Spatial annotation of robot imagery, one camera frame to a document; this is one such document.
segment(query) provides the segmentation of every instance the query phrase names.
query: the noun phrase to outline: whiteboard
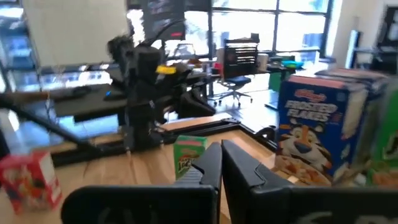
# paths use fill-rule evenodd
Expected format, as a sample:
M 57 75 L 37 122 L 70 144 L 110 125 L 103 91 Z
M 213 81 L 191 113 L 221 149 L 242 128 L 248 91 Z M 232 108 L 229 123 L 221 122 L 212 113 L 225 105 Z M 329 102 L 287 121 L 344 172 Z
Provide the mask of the whiteboard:
M 111 62 L 106 44 L 129 33 L 124 0 L 28 0 L 22 6 L 41 67 Z

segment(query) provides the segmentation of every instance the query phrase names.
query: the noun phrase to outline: blue box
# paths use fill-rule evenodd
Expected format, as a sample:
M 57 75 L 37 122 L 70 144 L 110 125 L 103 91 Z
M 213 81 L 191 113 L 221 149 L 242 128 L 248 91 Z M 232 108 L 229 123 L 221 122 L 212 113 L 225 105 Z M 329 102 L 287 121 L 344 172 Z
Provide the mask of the blue box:
M 275 166 L 312 185 L 343 178 L 367 96 L 359 82 L 289 77 L 279 95 Z
M 353 139 L 354 150 L 349 156 L 352 166 L 362 167 L 371 156 L 371 146 L 376 135 L 379 124 L 379 112 L 382 98 L 385 95 L 389 78 L 378 72 L 337 68 L 324 70 L 315 74 L 322 78 L 332 78 L 345 82 L 360 82 L 366 85 L 369 95 L 366 99 L 366 106 L 361 119 L 360 132 Z

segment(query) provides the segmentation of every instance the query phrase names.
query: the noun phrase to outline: kellogg's logo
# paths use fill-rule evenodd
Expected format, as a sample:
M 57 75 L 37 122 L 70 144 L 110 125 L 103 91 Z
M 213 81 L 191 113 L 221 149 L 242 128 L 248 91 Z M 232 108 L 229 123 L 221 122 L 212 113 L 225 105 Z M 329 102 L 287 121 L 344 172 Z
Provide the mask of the kellogg's logo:
M 326 96 L 324 94 L 315 94 L 313 90 L 296 90 L 294 92 L 294 96 L 297 98 L 306 98 L 311 102 L 318 103 L 326 100 Z

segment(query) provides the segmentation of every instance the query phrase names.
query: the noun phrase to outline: yellow part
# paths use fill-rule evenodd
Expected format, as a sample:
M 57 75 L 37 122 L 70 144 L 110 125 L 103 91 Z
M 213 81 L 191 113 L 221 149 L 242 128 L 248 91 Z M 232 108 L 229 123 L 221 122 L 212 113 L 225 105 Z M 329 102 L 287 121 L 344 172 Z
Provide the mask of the yellow part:
M 161 73 L 164 75 L 173 75 L 173 74 L 175 74 L 176 71 L 177 71 L 177 69 L 175 67 L 168 67 L 165 65 L 159 65 L 156 68 L 157 73 Z

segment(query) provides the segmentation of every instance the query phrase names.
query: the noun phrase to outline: office chair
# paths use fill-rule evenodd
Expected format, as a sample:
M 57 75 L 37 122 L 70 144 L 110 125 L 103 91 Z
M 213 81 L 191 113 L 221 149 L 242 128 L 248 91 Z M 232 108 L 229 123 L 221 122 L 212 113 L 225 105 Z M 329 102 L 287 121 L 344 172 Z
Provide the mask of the office chair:
M 221 85 L 228 88 L 229 93 L 221 96 L 218 103 L 223 98 L 233 96 L 238 99 L 238 106 L 241 105 L 240 97 L 251 96 L 238 92 L 244 85 L 251 83 L 251 79 L 245 75 L 257 73 L 257 46 L 258 43 L 252 39 L 224 40 L 223 66 L 221 72 Z

